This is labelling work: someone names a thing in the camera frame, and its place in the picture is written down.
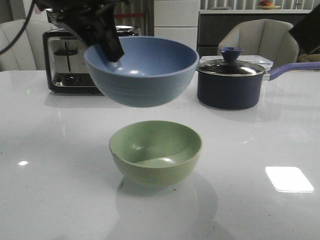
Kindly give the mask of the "black gripper finger inside blue bowl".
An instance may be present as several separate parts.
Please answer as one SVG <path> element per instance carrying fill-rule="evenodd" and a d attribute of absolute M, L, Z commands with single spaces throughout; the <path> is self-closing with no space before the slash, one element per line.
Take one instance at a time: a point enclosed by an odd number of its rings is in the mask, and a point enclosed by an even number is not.
<path fill-rule="evenodd" d="M 114 10 L 115 4 L 108 3 L 96 12 L 98 43 L 110 62 L 117 62 L 124 55 L 116 30 Z"/>

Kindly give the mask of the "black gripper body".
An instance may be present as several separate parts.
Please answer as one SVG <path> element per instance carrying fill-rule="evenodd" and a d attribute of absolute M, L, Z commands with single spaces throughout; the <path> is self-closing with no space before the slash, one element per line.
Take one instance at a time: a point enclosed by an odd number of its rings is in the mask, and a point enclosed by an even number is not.
<path fill-rule="evenodd" d="M 55 21 L 77 37 L 86 46 L 98 44 L 97 11 L 104 5 L 129 4 L 128 0 L 37 0 L 35 4 L 43 11 L 51 9 Z"/>
<path fill-rule="evenodd" d="M 320 49 L 320 5 L 317 5 L 290 30 L 290 35 L 308 54 Z"/>

